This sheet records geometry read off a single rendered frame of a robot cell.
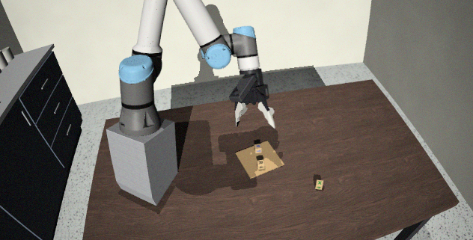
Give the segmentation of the tan square mat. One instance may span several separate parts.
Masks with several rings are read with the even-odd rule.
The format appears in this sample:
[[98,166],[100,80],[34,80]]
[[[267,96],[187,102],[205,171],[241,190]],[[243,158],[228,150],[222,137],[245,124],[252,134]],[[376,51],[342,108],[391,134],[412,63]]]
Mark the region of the tan square mat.
[[[284,165],[268,141],[261,143],[261,148],[261,153],[255,153],[254,146],[236,153],[250,179]],[[257,169],[257,160],[264,160],[264,169]]]

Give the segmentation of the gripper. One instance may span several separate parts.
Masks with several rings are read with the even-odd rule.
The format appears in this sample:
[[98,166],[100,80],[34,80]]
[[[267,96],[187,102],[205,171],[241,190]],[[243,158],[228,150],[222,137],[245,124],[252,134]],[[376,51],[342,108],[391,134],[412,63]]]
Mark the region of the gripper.
[[[255,72],[260,72],[260,73],[255,73]],[[248,74],[246,74],[246,73],[248,73]],[[275,123],[274,123],[274,120],[272,118],[272,115],[275,113],[275,111],[274,111],[273,108],[270,108],[270,107],[267,106],[266,99],[269,99],[269,91],[267,90],[267,94],[268,94],[268,96],[267,96],[266,95],[266,89],[268,89],[268,85],[263,84],[262,69],[258,68],[258,69],[255,69],[255,70],[244,70],[244,71],[240,71],[239,74],[240,75],[245,74],[245,76],[255,75],[257,80],[253,84],[251,90],[246,95],[245,99],[242,102],[235,102],[234,110],[235,110],[235,124],[236,124],[236,127],[238,127],[239,118],[244,113],[246,113],[246,111],[248,109],[248,108],[246,108],[246,105],[248,105],[249,103],[252,103],[252,105],[255,105],[256,102],[258,102],[259,110],[263,112],[264,117],[268,120],[269,125],[272,128],[275,128]]]

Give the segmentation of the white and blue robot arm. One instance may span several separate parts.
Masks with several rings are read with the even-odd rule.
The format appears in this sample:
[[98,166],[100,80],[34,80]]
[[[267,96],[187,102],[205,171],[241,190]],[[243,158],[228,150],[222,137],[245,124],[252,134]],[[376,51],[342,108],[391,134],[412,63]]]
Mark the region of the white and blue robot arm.
[[[200,46],[202,58],[210,67],[225,68],[234,54],[238,58],[239,70],[260,67],[252,26],[237,27],[232,34],[221,35],[202,0],[173,1]],[[144,0],[138,41],[132,48],[132,56],[123,59],[119,65],[122,105],[119,127],[126,135],[149,135],[161,126],[154,104],[153,85],[162,70],[160,40],[167,2]]]

